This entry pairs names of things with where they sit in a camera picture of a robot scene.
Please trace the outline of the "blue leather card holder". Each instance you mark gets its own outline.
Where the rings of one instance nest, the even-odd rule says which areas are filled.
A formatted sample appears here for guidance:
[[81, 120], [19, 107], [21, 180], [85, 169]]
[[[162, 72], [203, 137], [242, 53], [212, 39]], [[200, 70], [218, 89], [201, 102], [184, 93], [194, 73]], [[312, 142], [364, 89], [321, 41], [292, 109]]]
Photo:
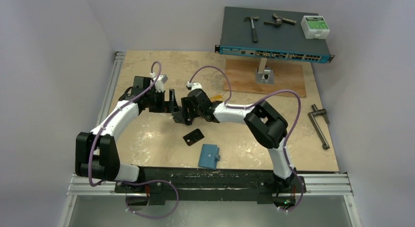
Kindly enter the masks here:
[[220, 161], [220, 148], [216, 144], [203, 144], [198, 161], [198, 166], [205, 169], [215, 170], [217, 162]]

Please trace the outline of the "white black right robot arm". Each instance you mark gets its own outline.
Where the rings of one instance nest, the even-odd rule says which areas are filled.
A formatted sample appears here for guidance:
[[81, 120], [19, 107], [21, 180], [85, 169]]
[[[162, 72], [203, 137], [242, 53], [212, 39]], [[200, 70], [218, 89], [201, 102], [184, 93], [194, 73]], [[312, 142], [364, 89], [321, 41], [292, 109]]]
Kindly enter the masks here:
[[276, 188], [287, 191], [294, 185], [295, 167], [287, 150], [288, 123], [266, 100], [251, 105], [228, 105], [224, 101], [211, 101], [202, 89], [195, 89], [181, 102], [178, 112], [173, 113], [176, 123], [191, 125], [195, 118], [201, 117], [207, 122], [246, 125], [269, 152]]

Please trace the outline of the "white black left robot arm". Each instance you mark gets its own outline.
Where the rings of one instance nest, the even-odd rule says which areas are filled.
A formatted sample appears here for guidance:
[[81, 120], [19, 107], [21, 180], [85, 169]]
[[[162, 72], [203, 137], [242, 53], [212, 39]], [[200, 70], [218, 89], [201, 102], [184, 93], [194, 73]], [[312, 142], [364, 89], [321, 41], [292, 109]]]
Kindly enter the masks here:
[[121, 163], [116, 141], [127, 126], [142, 111], [171, 113], [177, 123], [185, 124], [182, 108], [175, 99], [175, 91], [169, 90], [165, 100], [164, 84], [167, 76], [135, 76], [133, 85], [118, 99], [116, 107], [107, 118], [90, 132], [80, 132], [75, 144], [75, 173], [80, 177], [103, 181], [126, 181], [133, 192], [141, 192], [146, 186], [145, 177], [139, 175], [139, 167]]

